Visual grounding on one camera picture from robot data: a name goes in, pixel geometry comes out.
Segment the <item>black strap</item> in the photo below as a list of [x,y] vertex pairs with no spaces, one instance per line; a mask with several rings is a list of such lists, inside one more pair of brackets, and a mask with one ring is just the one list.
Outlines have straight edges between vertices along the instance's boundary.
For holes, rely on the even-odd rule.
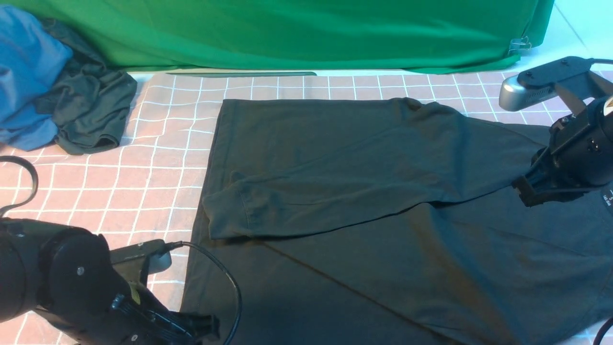
[[30,163],[28,160],[22,157],[0,156],[0,163],[3,163],[3,162],[14,163],[14,164],[20,165],[24,167],[25,170],[27,170],[30,173],[30,176],[32,177],[32,192],[30,193],[30,196],[28,197],[28,199],[26,199],[26,201],[0,208],[0,218],[3,218],[6,212],[9,212],[10,210],[14,208],[23,206],[29,203],[30,201],[32,201],[32,199],[34,199],[34,197],[36,196],[36,193],[38,192],[38,172],[36,172],[36,168],[34,167],[34,165],[32,165],[32,163]]
[[613,318],[607,320],[607,322],[605,322],[604,325],[600,327],[598,333],[596,334],[596,338],[594,338],[593,345],[600,345],[600,342],[602,342],[604,335],[607,334],[607,331],[609,331],[611,327],[613,327]]

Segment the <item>green backdrop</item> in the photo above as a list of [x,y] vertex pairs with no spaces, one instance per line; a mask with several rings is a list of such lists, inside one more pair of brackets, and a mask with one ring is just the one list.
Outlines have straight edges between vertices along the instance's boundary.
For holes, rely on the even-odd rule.
[[554,0],[7,2],[71,25],[121,68],[447,73],[515,63],[511,40],[541,44]]

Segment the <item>shirt tag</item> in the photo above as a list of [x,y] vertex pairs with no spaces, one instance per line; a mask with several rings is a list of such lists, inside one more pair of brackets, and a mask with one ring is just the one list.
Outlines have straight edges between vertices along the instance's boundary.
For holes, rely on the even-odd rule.
[[607,210],[613,214],[613,184],[601,189],[600,195],[603,198],[604,205],[607,207]]

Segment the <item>black cable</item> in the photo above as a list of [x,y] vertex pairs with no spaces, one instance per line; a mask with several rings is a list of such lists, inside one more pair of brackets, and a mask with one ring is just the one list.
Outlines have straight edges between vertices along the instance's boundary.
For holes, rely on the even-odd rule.
[[36,192],[38,192],[38,173],[36,172],[36,168],[34,167],[34,165],[32,165],[32,163],[30,163],[27,159],[18,156],[0,156],[0,163],[2,162],[14,163],[25,168],[25,170],[27,170],[32,177],[32,192],[30,193],[28,199],[26,199],[25,201],[0,208],[0,218],[4,217],[4,214],[6,214],[6,212],[9,212],[14,208],[23,206],[32,201],[32,199],[34,199],[34,197],[36,196]]
[[609,331],[611,327],[613,327],[613,319],[607,320],[607,322],[605,322],[604,325],[600,327],[598,333],[596,334],[596,338],[594,338],[593,345],[600,345],[600,342],[602,342],[604,335],[607,334],[607,331]]
[[602,64],[613,64],[613,60],[610,59],[592,59],[592,64],[602,63]]
[[171,242],[171,243],[168,243],[167,246],[169,250],[176,249],[179,247],[190,247],[190,248],[195,249],[196,251],[206,255],[206,257],[209,260],[211,260],[226,275],[228,280],[230,280],[230,283],[232,284],[232,287],[234,288],[234,297],[236,298],[236,314],[234,317],[234,324],[232,325],[232,328],[230,329],[230,332],[228,333],[228,336],[226,337],[226,341],[224,342],[224,345],[229,345],[230,342],[232,341],[232,338],[234,338],[234,335],[236,334],[238,323],[240,322],[240,315],[243,311],[243,297],[241,296],[240,288],[238,287],[238,283],[236,282],[236,279],[234,279],[234,277],[232,276],[232,273],[228,271],[228,269],[221,263],[221,261],[219,261],[219,259],[217,259],[213,254],[211,254],[207,249],[205,249],[202,246],[199,246],[192,242],[184,242],[184,241]]

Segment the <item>fabric fold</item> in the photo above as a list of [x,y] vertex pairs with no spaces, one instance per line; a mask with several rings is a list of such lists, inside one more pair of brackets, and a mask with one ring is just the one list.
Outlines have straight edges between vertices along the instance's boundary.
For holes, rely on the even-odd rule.
[[[419,203],[459,203],[507,186],[502,164],[542,147],[508,129],[429,104],[410,122],[290,169],[248,176],[207,195],[211,238],[293,237],[331,231]],[[480,150],[499,152],[481,157]]]

